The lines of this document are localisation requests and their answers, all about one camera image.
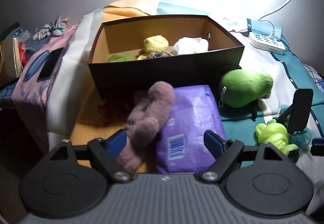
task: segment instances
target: rolled yellow towel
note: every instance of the rolled yellow towel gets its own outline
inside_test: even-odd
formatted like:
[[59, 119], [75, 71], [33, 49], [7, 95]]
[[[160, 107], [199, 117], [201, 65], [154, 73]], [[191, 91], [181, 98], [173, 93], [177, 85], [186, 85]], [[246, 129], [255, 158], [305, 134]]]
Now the rolled yellow towel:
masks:
[[144, 40], [144, 49], [146, 52], [164, 51], [169, 46], [165, 37], [156, 35]]

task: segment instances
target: open brown box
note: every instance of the open brown box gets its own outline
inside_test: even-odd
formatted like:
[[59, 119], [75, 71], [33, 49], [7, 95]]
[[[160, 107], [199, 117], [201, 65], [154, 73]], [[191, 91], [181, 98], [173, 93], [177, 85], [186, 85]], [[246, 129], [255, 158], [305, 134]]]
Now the open brown box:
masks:
[[[134, 56], [147, 37], [162, 35], [174, 45], [182, 37], [208, 40], [209, 52], [174, 57], [108, 63], [112, 54]], [[238, 68], [244, 46], [221, 25], [204, 15], [156, 15], [103, 23], [98, 30], [89, 68], [101, 98], [116, 91], [147, 89], [163, 80], [173, 87], [215, 82], [223, 67]]]

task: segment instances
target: barcode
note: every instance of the barcode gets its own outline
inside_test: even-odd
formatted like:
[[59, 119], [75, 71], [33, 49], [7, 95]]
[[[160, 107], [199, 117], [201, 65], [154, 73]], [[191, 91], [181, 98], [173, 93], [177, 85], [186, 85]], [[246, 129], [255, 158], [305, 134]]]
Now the barcode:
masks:
[[184, 134], [178, 134], [167, 139], [168, 160], [176, 160], [184, 157]]

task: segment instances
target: red object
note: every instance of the red object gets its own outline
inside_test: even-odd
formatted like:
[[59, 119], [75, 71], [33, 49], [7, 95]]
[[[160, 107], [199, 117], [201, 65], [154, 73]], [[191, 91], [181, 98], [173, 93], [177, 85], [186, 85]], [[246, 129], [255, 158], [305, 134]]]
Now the red object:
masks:
[[25, 43], [24, 42], [19, 42], [18, 47], [19, 47], [19, 58], [21, 60], [22, 66], [24, 67], [25, 64], [27, 63], [27, 61], [26, 61], [26, 53], [25, 53]]

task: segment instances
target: pink plush toy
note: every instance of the pink plush toy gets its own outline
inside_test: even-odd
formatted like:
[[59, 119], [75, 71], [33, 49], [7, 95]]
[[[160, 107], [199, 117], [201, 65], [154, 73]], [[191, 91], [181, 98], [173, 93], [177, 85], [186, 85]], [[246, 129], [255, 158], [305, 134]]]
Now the pink plush toy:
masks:
[[156, 82], [148, 92], [135, 93], [135, 107], [124, 127], [127, 132], [126, 146], [117, 157], [117, 161], [130, 173], [135, 173], [141, 165], [144, 149], [166, 123], [173, 101], [173, 87], [164, 81]]

